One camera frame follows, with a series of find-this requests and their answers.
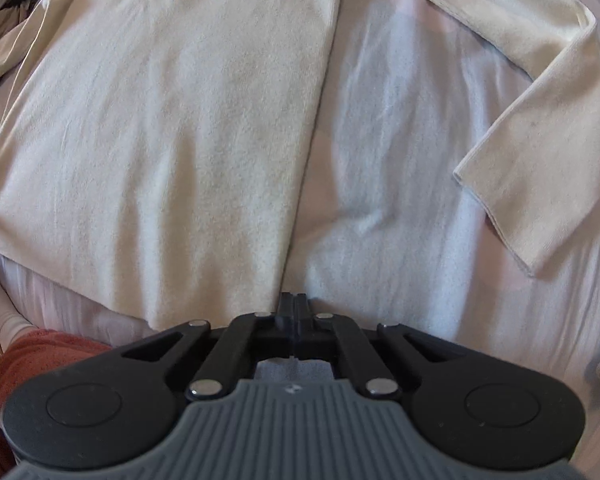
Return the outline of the red orange blanket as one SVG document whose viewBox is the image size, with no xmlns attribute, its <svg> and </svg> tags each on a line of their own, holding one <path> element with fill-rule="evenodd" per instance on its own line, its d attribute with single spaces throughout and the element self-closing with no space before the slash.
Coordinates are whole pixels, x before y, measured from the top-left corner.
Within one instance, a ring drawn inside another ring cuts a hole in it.
<svg viewBox="0 0 600 480">
<path fill-rule="evenodd" d="M 58 330 L 24 326 L 5 348 L 0 346 L 0 411 L 7 398 L 27 380 L 109 349 L 98 341 Z M 0 478 L 14 467 L 14 454 L 0 426 Z"/>
</svg>

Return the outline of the cream white sweater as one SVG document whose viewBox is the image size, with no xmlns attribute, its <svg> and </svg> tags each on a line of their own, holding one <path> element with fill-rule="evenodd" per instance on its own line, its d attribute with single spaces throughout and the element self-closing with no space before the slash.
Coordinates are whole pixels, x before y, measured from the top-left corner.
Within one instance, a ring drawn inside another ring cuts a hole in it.
<svg viewBox="0 0 600 480">
<path fill-rule="evenodd" d="M 524 270 L 600 199 L 578 0 L 428 0 L 531 86 L 454 169 Z M 340 0 L 38 0 L 0 39 L 0 255 L 157 330 L 276 303 Z"/>
</svg>

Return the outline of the polka dot bed sheet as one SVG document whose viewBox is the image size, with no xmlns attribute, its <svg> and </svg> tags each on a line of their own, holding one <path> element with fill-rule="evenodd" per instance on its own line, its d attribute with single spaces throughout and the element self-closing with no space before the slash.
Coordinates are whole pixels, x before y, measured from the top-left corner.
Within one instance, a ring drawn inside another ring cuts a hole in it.
<svg viewBox="0 0 600 480">
<path fill-rule="evenodd" d="M 600 204 L 528 278 L 452 177 L 526 85 L 426 0 L 342 0 L 284 284 L 562 378 L 600 479 Z"/>
</svg>

